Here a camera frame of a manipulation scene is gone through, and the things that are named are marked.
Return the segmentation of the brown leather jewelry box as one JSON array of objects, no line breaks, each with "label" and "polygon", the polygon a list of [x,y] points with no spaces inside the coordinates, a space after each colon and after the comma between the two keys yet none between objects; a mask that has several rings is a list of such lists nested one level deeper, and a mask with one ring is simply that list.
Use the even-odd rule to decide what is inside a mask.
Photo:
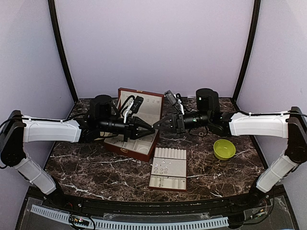
[{"label": "brown leather jewelry box", "polygon": [[[139,117],[144,122],[153,125],[159,121],[163,113],[164,96],[159,93],[138,91],[133,89],[119,88],[118,89],[118,109],[125,108],[125,100],[133,95],[143,98],[138,112],[134,116]],[[136,140],[123,140],[123,135],[118,135],[113,138],[106,138],[104,146],[108,151],[135,158],[141,161],[148,162],[154,152],[155,146],[159,139],[159,131],[155,130],[153,134],[138,138]]]}]

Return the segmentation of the beige jewelry tray insert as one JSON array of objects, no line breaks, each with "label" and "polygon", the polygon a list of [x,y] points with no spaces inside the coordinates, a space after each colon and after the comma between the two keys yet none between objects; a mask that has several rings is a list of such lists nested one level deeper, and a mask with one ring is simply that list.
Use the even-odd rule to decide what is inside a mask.
[{"label": "beige jewelry tray insert", "polygon": [[155,149],[149,188],[187,190],[187,151],[185,149]]}]

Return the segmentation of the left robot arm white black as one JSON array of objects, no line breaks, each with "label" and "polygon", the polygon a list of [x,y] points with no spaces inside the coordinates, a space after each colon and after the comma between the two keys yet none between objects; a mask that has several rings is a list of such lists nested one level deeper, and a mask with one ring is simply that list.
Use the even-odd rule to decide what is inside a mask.
[{"label": "left robot arm white black", "polygon": [[1,169],[13,167],[31,184],[48,195],[50,203],[57,209],[63,209],[68,199],[61,193],[61,187],[24,151],[24,143],[35,141],[66,141],[71,143],[90,143],[96,139],[123,136],[126,142],[155,133],[152,125],[135,116],[143,97],[129,96],[126,113],[121,117],[108,95],[98,95],[90,100],[90,108],[84,114],[77,114],[68,119],[56,120],[34,118],[14,110],[10,117],[1,124],[0,160]]}]

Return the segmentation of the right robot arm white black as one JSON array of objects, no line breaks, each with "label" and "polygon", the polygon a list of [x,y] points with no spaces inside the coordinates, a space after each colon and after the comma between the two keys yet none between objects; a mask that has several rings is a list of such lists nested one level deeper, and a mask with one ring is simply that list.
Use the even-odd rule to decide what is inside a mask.
[{"label": "right robot arm white black", "polygon": [[208,88],[196,91],[196,105],[196,111],[188,111],[181,105],[179,112],[154,123],[154,128],[182,134],[190,129],[205,127],[220,137],[253,135],[288,140],[286,150],[259,176],[256,189],[245,196],[245,204],[249,208],[255,208],[263,201],[264,193],[269,192],[289,172],[307,161],[306,115],[298,107],[276,113],[222,113],[218,92]]}]

